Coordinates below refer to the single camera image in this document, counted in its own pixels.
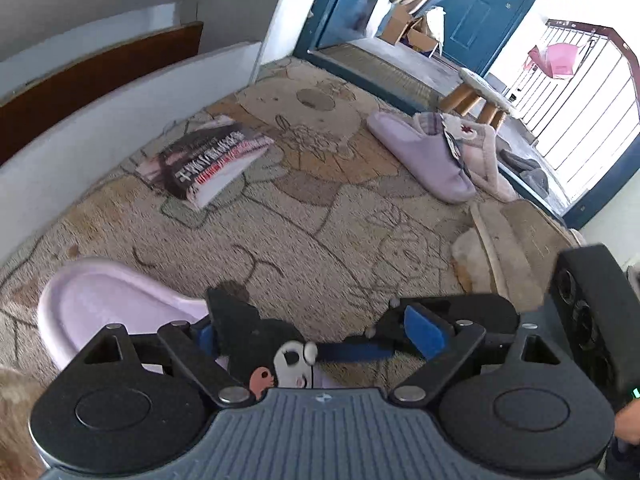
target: wooden board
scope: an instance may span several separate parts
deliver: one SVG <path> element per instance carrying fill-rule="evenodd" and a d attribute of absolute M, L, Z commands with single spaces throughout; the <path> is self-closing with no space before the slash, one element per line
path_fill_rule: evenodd
<path fill-rule="evenodd" d="M 0 165 L 92 101 L 196 56 L 202 26 L 202 22 L 189 23 L 116 44 L 25 87 L 0 105 Z"/>

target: hand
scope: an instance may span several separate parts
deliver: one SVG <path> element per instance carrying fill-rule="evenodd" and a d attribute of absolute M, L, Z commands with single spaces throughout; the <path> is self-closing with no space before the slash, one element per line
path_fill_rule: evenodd
<path fill-rule="evenodd" d="M 640 399 L 632 400 L 616 413 L 615 435 L 637 446 L 640 444 Z"/>

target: magazine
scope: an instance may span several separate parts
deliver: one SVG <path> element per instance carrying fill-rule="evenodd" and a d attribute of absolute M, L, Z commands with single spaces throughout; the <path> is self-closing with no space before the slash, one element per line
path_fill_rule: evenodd
<path fill-rule="evenodd" d="M 222 115 L 145 160 L 136 171 L 199 210 L 271 144 L 273 139 Z"/>

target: wooden stool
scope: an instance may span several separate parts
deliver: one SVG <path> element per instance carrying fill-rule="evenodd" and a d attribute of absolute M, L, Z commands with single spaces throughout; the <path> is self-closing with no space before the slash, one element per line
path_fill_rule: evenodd
<path fill-rule="evenodd" d="M 490 124 L 496 132 L 504 123 L 507 115 L 517 118 L 516 109 L 478 74 L 466 68 L 461 68 L 458 73 L 462 83 L 448 96 L 443 97 L 438 106 L 440 110 L 444 113 L 455 110 L 464 117 L 480 99 L 485 99 L 486 103 L 476 122 Z"/>

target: teal door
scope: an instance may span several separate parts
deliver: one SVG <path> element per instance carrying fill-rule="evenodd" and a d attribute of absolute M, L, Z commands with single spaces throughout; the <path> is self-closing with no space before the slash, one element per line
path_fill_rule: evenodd
<path fill-rule="evenodd" d="M 484 75 L 533 1 L 445 0 L 444 55 Z"/>

